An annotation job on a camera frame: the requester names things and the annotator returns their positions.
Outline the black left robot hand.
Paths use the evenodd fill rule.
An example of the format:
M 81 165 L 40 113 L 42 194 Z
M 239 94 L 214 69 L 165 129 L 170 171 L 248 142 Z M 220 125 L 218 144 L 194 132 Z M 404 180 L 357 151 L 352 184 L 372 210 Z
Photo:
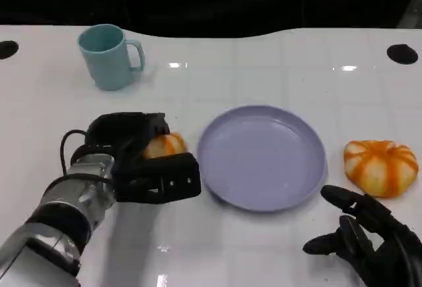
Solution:
M 111 179 L 117 201 L 160 205 L 201 193 L 199 164 L 190 152 L 147 157 L 147 146 L 169 133 L 164 113 L 108 113 L 88 126 L 84 145 L 114 158 Z

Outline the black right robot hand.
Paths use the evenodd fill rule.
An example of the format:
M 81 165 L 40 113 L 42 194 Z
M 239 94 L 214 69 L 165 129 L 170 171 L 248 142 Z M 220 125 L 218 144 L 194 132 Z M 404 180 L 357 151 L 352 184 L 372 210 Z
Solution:
M 374 197 L 325 185 L 320 194 L 344 213 L 335 232 L 303 246 L 309 255 L 336 254 L 366 286 L 420 286 L 421 241 Z

